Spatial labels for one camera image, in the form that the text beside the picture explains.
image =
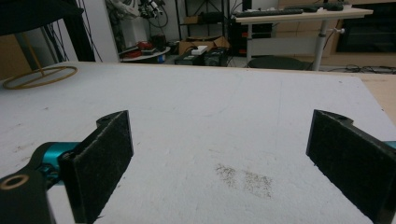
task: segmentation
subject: cable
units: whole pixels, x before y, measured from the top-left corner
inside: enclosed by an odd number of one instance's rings
[[[387,66],[363,66],[359,67],[355,64],[348,64],[346,67],[334,68],[328,70],[328,72],[333,72],[337,70],[344,70],[345,73],[371,73],[371,74],[390,74],[396,75],[396,67]]]
[[[87,8],[85,7],[85,1],[84,1],[84,0],[82,0],[82,5],[83,5],[83,8],[84,8],[85,19],[86,19],[86,21],[87,21],[87,23],[88,23],[88,27],[87,27],[87,25],[86,25],[85,22],[84,22],[84,28],[85,28],[85,31],[86,31],[87,34],[88,34],[88,37],[90,38],[90,41],[91,41],[91,49],[92,49],[92,50],[95,50],[96,55],[99,57],[99,60],[100,60],[101,63],[102,63],[102,62],[103,62],[102,57],[100,56],[99,51],[98,51],[98,49],[96,48],[96,46],[95,46],[95,44],[94,44],[94,42],[93,42],[93,39],[92,39],[92,32],[91,32],[90,20],[88,19]],[[78,6],[81,7],[81,2],[80,2],[80,0],[78,0]]]

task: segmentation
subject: metal pole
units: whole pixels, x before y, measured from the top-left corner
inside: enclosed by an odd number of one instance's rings
[[[312,71],[318,71],[320,67],[321,56],[323,54],[323,48],[326,43],[326,31],[329,26],[329,21],[323,21],[320,27],[320,33],[317,39],[317,45],[315,47],[315,60],[312,65]]]

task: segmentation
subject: black cable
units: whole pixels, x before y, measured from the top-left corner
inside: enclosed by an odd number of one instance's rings
[[[241,6],[241,5],[242,5],[242,3],[239,3],[238,5],[236,5],[236,7],[233,8],[233,10],[230,12],[231,15],[233,15],[233,12],[234,12],[239,6]]]
[[[87,25],[86,25],[85,22],[84,22],[84,28],[85,28],[85,31],[86,31],[87,34],[88,34],[88,37],[90,38],[90,41],[91,41],[91,49],[94,49],[94,50],[95,50],[96,55],[99,57],[99,60],[100,60],[101,63],[102,63],[102,62],[103,62],[102,57],[100,56],[100,53],[99,53],[98,49],[96,48],[95,43],[93,42],[90,20],[88,19],[87,8],[85,7],[85,1],[84,1],[84,0],[82,0],[82,5],[83,5],[83,8],[84,8],[85,19],[86,19],[86,21],[87,21],[87,23],[88,23],[88,28],[87,28]]]
[[[234,11],[234,8],[235,8],[235,6],[236,6],[236,2],[237,2],[238,0],[235,0],[234,2],[233,2],[233,7],[231,8],[231,11],[230,11],[230,15],[228,15],[228,18],[231,18],[231,16],[233,15],[233,11]]]
[[[61,44],[61,47],[62,47],[62,50],[64,51],[64,58],[67,60],[67,61],[69,61],[69,58],[67,57],[67,54],[66,54],[66,50],[64,50],[64,39],[62,38],[62,32],[61,32],[61,28],[59,27],[59,21],[56,21],[56,24],[58,25],[58,32],[59,32],[59,36],[60,36],[60,44]]]
[[[326,49],[327,43],[329,42],[330,37],[332,37],[333,34],[334,34],[334,31],[332,31],[332,33],[327,37],[326,43],[324,44],[323,49]]]

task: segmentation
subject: white desk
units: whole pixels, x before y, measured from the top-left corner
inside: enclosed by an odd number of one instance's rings
[[[396,139],[360,79],[63,64],[78,73],[40,88],[0,89],[0,176],[21,169],[42,143],[81,141],[98,118],[128,109],[135,154],[96,223],[372,223],[305,155],[314,108]],[[74,223],[63,187],[49,190],[49,200],[57,223]]]
[[[250,62],[254,55],[271,54],[305,54],[315,53],[312,70],[318,71],[326,41],[326,32],[330,20],[362,18],[372,14],[372,10],[351,8],[343,11],[318,11],[297,15],[267,16],[236,18],[236,22],[247,25],[247,61]],[[291,21],[322,21],[318,37],[294,38],[252,38],[252,25],[263,23],[291,22]]]

